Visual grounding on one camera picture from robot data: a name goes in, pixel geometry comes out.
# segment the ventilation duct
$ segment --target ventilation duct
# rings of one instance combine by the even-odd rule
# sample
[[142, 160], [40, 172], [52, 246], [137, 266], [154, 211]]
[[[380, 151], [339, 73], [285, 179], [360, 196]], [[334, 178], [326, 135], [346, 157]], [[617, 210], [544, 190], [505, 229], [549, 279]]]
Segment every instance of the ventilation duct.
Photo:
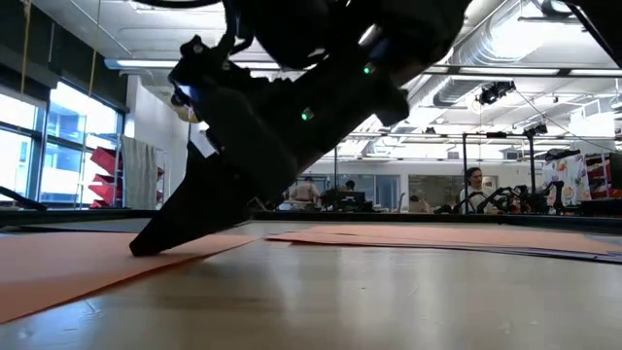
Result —
[[[507, 65], [520, 61], [539, 48], [554, 23], [519, 21], [520, 17], [543, 17], [542, 0], [506, 2], [465, 40], [449, 58], [453, 65]], [[411, 108], [422, 104], [450, 107], [488, 81], [433, 76], [409, 98]]]

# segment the wooden tabletop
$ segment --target wooden tabletop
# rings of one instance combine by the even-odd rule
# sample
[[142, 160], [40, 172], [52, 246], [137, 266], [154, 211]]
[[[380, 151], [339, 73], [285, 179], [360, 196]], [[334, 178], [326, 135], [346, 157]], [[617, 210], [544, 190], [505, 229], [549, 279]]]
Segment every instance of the wooden tabletop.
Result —
[[[250, 224], [231, 233], [262, 237], [308, 226]], [[620, 265], [265, 241], [0, 326], [2, 350], [620, 344]]]

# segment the ceiling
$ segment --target ceiling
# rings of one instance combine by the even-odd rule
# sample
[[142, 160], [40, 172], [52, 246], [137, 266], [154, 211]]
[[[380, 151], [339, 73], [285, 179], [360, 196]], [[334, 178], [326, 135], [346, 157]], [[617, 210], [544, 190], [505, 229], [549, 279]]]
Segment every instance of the ceiling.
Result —
[[[101, 0], [99, 31], [97, 30], [98, 0], [32, 0], [33, 4], [54, 18], [67, 30], [92, 47], [96, 47], [107, 58], [140, 59], [178, 59], [180, 45], [194, 34], [201, 36], [208, 46], [215, 45], [225, 31], [223, 7], [214, 5], [191, 11], [159, 10], [127, 0]], [[504, 1], [474, 0], [466, 12], [465, 26], [457, 39], [463, 41], [467, 35]], [[615, 67], [612, 59], [585, 33], [580, 25], [560, 26], [542, 45], [513, 64], [537, 67]], [[234, 60], [271, 62], [262, 47], [255, 41], [246, 51], [234, 56]], [[171, 86], [168, 84], [166, 70], [134, 71], [142, 76], [143, 84], [162, 100], [168, 102]], [[256, 76], [297, 78], [300, 73], [254, 72]], [[572, 78], [517, 78], [517, 90], [510, 93], [497, 104], [476, 108], [474, 93], [450, 109], [439, 110], [430, 106], [418, 106], [411, 111], [408, 122], [399, 125], [410, 127], [409, 132], [421, 133], [424, 126], [417, 124], [421, 119], [437, 116], [426, 124], [431, 124], [436, 133], [459, 134], [474, 131], [518, 130], [523, 121], [539, 121], [539, 112], [547, 112], [547, 117], [562, 127], [567, 127], [569, 111], [588, 103], [599, 94], [615, 94], [613, 79], [572, 79]], [[535, 105], [537, 110], [525, 101]], [[373, 116], [355, 132], [375, 132], [381, 124]], [[565, 133], [563, 129], [549, 124], [549, 133]], [[344, 141], [340, 150], [351, 150], [352, 156], [360, 156], [369, 144], [366, 141]], [[404, 153], [404, 148], [421, 148], [418, 144], [402, 144], [399, 138], [396, 152]]]

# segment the cardboard sheet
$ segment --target cardboard sheet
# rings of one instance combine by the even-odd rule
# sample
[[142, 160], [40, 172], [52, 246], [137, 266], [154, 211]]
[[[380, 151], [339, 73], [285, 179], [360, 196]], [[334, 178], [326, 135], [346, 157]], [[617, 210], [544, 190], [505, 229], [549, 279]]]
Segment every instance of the cardboard sheet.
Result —
[[253, 237], [215, 234], [156, 257], [133, 258], [134, 233], [45, 233], [0, 238], [0, 324], [148, 271], [205, 258]]
[[608, 255], [622, 246], [580, 233], [494, 228], [424, 226], [322, 226], [272, 235], [268, 239], [367, 246], [482, 247]]

